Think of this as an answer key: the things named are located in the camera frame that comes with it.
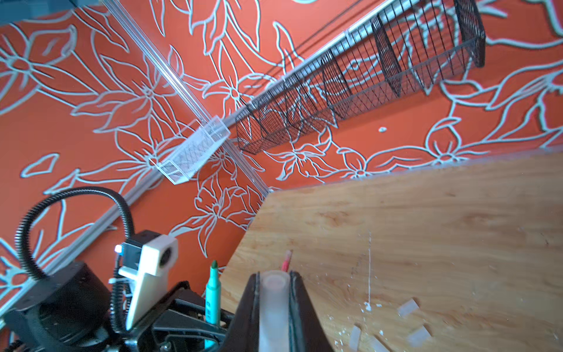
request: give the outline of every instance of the teal marker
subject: teal marker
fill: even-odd
[[[209,270],[209,282],[205,288],[205,321],[219,326],[221,321],[221,282],[219,282],[219,268],[214,260]],[[206,340],[205,348],[216,344],[215,341]]]

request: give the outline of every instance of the wooden table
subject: wooden table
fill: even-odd
[[[290,248],[337,351],[354,324],[362,351],[367,334],[394,352],[561,351],[562,233],[563,154],[279,191],[221,277],[222,306]],[[423,325],[432,337],[409,346]]]

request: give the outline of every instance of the white plastic tube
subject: white plastic tube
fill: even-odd
[[[289,274],[260,273],[258,352],[289,352]]]

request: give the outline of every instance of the plastic scrap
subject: plastic scrap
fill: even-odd
[[[414,312],[417,309],[418,309],[418,304],[414,301],[414,299],[411,298],[407,303],[400,306],[397,309],[397,312],[399,313],[400,317],[405,318],[407,315],[409,315],[410,313]]]
[[[387,347],[384,346],[375,336],[368,335],[368,342],[375,352],[389,352]]]
[[[410,334],[406,340],[412,347],[420,347],[429,337],[431,337],[430,333],[426,330],[426,327],[423,326]]]
[[[360,344],[360,335],[361,335],[360,328],[354,325],[354,328],[352,329],[352,334],[350,334],[349,348],[351,351],[358,350],[358,345]]]

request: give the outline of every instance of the black wire mesh basket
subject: black wire mesh basket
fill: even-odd
[[[475,0],[397,0],[236,113],[241,150],[257,154],[485,63]]]

